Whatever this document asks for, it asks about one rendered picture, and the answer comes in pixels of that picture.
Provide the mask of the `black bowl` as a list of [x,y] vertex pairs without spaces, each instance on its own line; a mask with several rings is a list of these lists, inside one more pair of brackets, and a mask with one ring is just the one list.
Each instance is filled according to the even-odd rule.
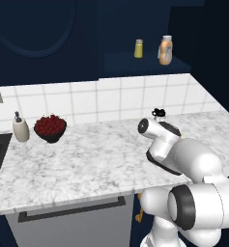
[[66,131],[66,128],[64,127],[64,129],[58,133],[52,134],[52,135],[42,135],[39,132],[37,132],[37,135],[44,139],[47,143],[49,144],[53,144],[53,143],[57,143],[59,141],[59,139],[63,136],[64,132]]

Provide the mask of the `red berries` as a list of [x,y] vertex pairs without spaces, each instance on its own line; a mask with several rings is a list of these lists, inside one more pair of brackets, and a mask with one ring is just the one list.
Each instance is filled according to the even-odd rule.
[[66,129],[66,122],[59,116],[41,117],[35,123],[35,131],[41,135],[54,135]]

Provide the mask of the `grey dishwasher front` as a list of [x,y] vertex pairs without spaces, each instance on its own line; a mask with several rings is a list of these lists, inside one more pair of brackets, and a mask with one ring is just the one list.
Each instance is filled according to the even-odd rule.
[[[37,221],[18,223],[19,213],[7,215],[18,247],[129,247],[133,196],[124,196],[126,204]],[[83,206],[116,202],[108,198],[67,206],[28,211],[28,215]]]

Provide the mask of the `yellow shaker with grey cap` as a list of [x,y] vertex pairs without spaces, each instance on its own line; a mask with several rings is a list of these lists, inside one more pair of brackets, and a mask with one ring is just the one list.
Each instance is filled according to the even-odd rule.
[[143,57],[143,41],[141,39],[137,39],[135,41],[134,57],[135,58],[142,58]]

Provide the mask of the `orange condiment bottle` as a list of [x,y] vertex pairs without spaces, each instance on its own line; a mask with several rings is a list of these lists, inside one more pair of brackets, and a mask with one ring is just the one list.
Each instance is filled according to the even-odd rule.
[[157,58],[162,66],[168,66],[172,62],[173,42],[171,36],[163,36],[158,48]]

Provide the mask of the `tall navy side panel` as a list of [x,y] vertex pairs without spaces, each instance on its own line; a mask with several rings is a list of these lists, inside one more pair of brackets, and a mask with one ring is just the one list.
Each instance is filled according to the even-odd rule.
[[229,112],[229,0],[170,0],[174,55]]

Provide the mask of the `navy base cabinet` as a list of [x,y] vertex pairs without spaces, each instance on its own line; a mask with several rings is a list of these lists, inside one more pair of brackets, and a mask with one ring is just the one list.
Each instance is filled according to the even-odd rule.
[[142,239],[150,232],[154,216],[143,213],[141,222],[135,220],[135,216],[139,214],[141,209],[138,195],[135,194],[133,198],[133,211],[132,211],[132,221],[130,230],[130,240],[129,247],[140,247]]

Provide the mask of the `open navy wall cabinet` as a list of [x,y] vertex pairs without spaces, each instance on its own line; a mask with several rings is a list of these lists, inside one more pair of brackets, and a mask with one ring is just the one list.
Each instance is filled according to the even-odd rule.
[[[99,77],[174,74],[190,65],[173,56],[169,66],[157,58],[168,35],[171,0],[100,0],[98,4]],[[135,41],[143,41],[143,57],[134,57]]]

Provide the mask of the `small orange object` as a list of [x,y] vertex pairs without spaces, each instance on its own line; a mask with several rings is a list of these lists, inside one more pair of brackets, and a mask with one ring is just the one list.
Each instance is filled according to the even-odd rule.
[[[142,193],[138,193],[138,194],[137,194],[137,199],[138,199],[139,201],[140,201],[140,199],[141,199],[141,194],[142,194]],[[143,208],[141,207],[141,208],[139,209],[139,213],[135,215],[135,221],[138,222],[138,223],[140,224],[141,221],[142,221],[142,217],[143,217]]]

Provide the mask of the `beige soap dispenser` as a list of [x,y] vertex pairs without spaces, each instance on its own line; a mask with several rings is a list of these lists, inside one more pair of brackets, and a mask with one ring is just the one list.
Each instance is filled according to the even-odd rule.
[[13,121],[14,136],[18,142],[27,142],[30,138],[30,131],[27,122],[19,116],[17,111],[14,112]]

